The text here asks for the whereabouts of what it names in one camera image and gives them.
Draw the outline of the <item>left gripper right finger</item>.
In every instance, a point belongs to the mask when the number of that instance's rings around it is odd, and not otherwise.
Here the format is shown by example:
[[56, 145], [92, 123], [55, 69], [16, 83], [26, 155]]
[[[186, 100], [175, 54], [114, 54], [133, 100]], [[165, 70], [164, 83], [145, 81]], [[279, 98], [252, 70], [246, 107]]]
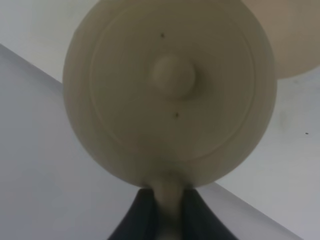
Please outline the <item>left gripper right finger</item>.
[[181, 233], [183, 240], [238, 239], [211, 211], [196, 189], [183, 191]]

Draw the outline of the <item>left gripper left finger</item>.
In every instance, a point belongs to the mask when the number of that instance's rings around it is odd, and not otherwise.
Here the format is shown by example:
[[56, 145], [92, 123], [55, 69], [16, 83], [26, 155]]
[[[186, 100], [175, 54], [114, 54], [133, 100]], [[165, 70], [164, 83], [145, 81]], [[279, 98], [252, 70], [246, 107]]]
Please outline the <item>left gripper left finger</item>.
[[158, 227], [159, 213], [154, 192], [142, 188], [108, 240], [155, 240]]

